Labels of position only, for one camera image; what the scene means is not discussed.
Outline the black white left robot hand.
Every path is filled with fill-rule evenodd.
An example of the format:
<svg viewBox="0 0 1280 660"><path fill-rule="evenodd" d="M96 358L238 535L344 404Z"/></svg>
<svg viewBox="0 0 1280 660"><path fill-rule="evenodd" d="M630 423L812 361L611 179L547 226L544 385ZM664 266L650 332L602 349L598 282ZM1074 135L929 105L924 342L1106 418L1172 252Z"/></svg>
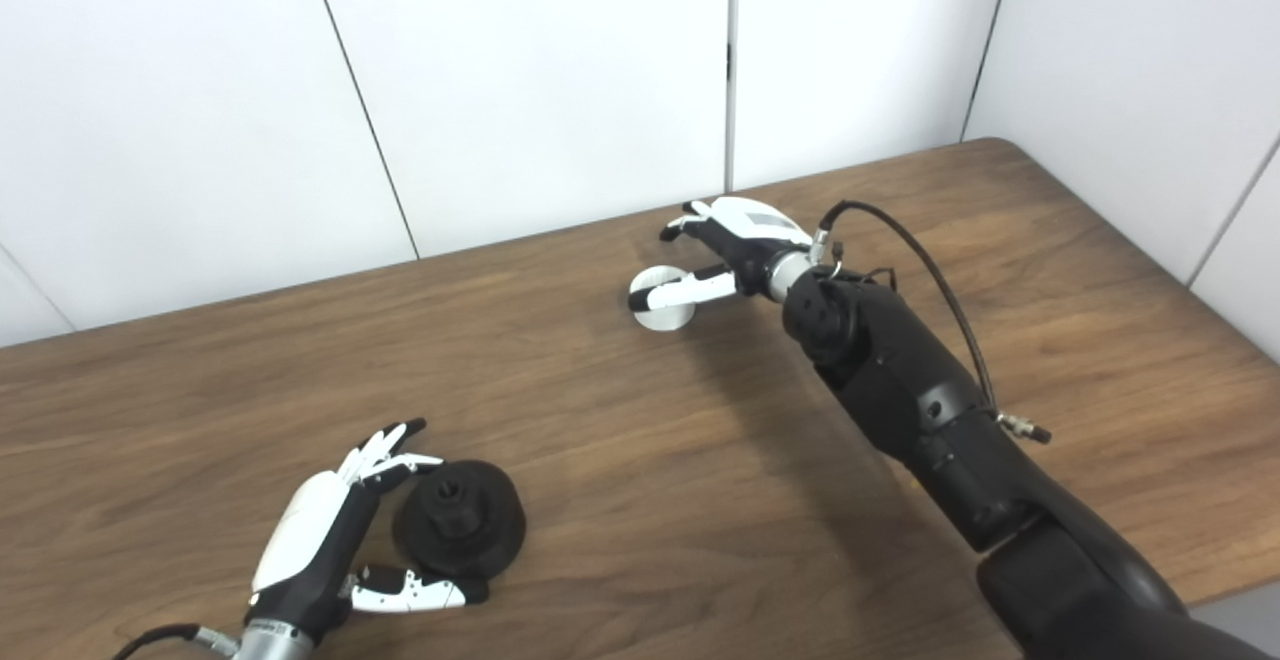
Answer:
<svg viewBox="0 0 1280 660"><path fill-rule="evenodd" d="M320 645L351 613L408 615L488 601L484 579L412 569L355 572L353 563L387 492L444 460L402 452L425 428L422 418L390 423L321 469L293 492L259 560L244 617L247 636Z"/></svg>

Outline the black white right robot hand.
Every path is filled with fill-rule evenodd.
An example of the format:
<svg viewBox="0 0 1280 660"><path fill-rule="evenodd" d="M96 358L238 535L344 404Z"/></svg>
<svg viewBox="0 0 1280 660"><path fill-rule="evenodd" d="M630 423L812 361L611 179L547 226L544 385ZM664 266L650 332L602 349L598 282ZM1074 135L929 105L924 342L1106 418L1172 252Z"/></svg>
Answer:
<svg viewBox="0 0 1280 660"><path fill-rule="evenodd" d="M650 287L631 288L631 313L692 308L730 295L763 295L785 304L797 278L814 267L814 239L786 214L756 200L723 196L684 203L684 214L667 223L658 239L681 237L708 247L718 262L700 271L676 271Z"/></svg>

